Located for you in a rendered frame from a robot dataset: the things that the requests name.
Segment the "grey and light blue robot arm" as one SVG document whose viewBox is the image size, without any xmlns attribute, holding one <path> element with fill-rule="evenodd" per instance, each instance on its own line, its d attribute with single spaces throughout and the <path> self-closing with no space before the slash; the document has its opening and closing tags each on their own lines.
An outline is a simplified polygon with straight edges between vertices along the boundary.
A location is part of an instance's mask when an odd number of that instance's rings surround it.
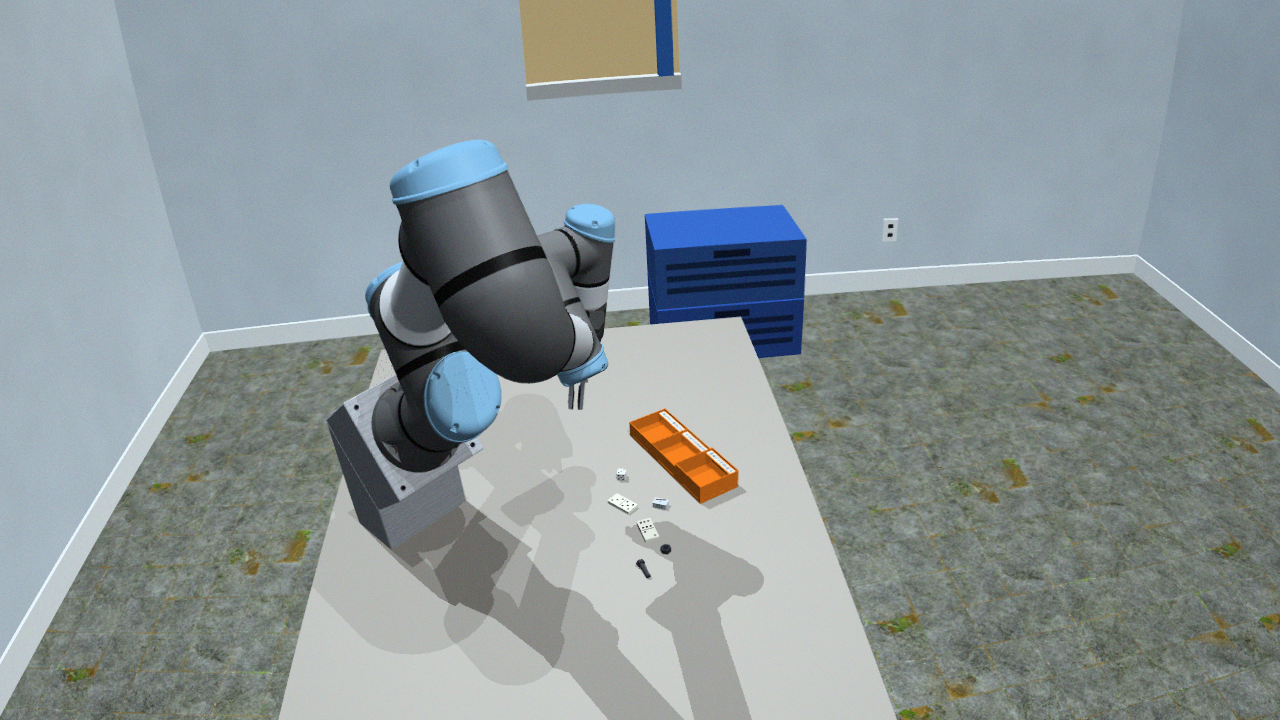
<svg viewBox="0 0 1280 720">
<path fill-rule="evenodd" d="M 507 169 L 494 143 L 471 140 L 390 179 L 403 263 L 365 299 L 399 380 L 378 398 L 372 437 L 404 471 L 440 468 L 492 425 L 497 375 L 570 387 L 608 366 L 573 286 L 609 281 L 613 214 L 576 205 L 536 234 Z"/>
</svg>

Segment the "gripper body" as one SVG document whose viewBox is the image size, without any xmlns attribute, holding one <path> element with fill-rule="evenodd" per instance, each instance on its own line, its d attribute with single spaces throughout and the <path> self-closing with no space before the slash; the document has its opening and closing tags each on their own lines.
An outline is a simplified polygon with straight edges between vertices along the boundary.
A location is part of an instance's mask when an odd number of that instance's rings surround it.
<svg viewBox="0 0 1280 720">
<path fill-rule="evenodd" d="M 609 281 L 598 288 L 585 290 L 575 287 L 575 290 L 579 293 L 579 299 L 582 302 L 582 307 L 588 313 L 589 320 L 593 324 L 596 337 L 602 343 L 602 338 L 604 334 L 604 325 L 605 325 L 605 307 L 607 307 Z"/>
</svg>

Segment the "orange rack of labelled bins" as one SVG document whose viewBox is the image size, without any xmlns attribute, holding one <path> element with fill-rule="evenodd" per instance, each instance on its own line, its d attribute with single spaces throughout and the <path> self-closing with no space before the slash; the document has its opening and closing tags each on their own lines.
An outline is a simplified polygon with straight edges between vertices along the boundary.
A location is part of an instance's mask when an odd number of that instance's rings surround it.
<svg viewBox="0 0 1280 720">
<path fill-rule="evenodd" d="M 739 487 L 739 470 L 666 409 L 628 421 L 628 427 L 637 445 L 699 503 Z"/>
</svg>

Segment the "white domino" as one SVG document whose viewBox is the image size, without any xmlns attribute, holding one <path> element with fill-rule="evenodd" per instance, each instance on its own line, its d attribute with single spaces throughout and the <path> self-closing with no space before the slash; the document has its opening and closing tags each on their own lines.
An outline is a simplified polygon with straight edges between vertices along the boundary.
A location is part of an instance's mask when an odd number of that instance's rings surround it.
<svg viewBox="0 0 1280 720">
<path fill-rule="evenodd" d="M 637 521 L 637 528 L 641 532 L 645 543 L 652 541 L 659 541 L 659 536 L 650 518 Z"/>
<path fill-rule="evenodd" d="M 614 495 L 612 498 L 608 500 L 608 503 L 611 503 L 612 506 L 620 509 L 626 514 L 634 512 L 634 510 L 637 509 L 637 503 L 634 503 L 632 501 L 625 498 L 621 495 Z"/>
</svg>

